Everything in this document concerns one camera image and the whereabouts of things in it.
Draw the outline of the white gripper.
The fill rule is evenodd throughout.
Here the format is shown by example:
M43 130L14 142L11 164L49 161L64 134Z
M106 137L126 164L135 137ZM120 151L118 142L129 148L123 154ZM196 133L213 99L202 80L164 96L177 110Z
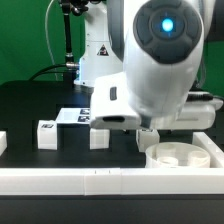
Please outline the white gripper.
M126 77L120 72L96 79L90 101L90 127L114 130L203 130L213 125L216 111L222 106L223 101L208 92L194 91L179 115L152 117L149 124L142 125L140 115L128 104Z

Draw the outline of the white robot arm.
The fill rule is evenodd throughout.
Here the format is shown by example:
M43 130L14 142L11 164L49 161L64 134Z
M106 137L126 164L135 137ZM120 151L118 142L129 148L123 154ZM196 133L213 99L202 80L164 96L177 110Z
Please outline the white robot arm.
M106 0L123 70L94 80L95 129L207 129L222 102L194 92L216 0Z

